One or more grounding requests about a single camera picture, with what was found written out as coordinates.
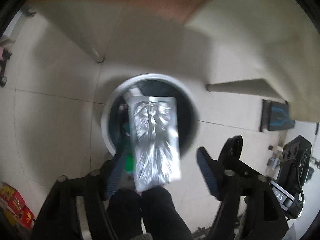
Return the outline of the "silver blister pack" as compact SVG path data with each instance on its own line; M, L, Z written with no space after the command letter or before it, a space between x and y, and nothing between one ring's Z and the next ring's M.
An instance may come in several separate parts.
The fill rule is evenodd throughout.
M127 104L136 190L180 180L176 99L132 96Z

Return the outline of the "green blue wipes pack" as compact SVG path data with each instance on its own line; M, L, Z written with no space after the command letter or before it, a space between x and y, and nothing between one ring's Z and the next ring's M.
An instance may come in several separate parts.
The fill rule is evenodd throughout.
M133 175L134 172L134 157L133 153L131 152L131 141L130 141L130 126L129 123L126 122L122 127L122 132L125 136L129 139L129 152L127 153L126 163L125 163L125 171L129 175Z

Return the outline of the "white round trash bin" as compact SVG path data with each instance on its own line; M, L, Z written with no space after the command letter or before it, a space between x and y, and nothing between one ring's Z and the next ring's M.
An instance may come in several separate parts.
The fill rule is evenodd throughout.
M183 83L167 75L144 74L112 92L101 130L112 155L125 140L135 154L172 151L184 156L196 137L197 120L195 102Z

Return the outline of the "red yellow carton box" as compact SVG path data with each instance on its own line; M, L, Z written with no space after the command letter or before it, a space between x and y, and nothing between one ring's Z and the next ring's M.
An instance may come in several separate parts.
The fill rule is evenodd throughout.
M11 226L20 224L30 230L34 224L34 214L26 205L22 195L14 187L1 182L1 209Z

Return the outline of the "black blue weight bench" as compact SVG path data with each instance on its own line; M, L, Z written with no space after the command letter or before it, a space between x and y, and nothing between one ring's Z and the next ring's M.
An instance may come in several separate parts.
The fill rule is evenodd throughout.
M262 101L259 131L284 131L295 127L296 121L290 118L289 103L271 100Z

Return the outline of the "person in black fleece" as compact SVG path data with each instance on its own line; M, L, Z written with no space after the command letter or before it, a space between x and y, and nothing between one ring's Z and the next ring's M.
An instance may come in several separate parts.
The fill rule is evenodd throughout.
M106 212L117 239L142 237L142 224L152 239L193 239L170 192L161 186L140 194L119 189L110 198Z

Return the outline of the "white table leg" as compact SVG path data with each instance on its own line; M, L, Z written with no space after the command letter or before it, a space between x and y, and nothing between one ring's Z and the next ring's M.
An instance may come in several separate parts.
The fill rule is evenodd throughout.
M95 39L80 5L66 2L44 2L35 3L34 7L37 12L88 54L93 61L97 63L104 61L102 47Z
M209 92L257 95L282 99L277 91L274 90L265 79L250 79L206 84L206 90Z

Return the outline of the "pink suitcase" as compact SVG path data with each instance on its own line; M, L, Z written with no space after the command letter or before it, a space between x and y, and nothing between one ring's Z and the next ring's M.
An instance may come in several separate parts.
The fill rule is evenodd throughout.
M10 60L12 52L8 49L8 42L1 41L1 87L7 84L7 77L5 75L7 62Z

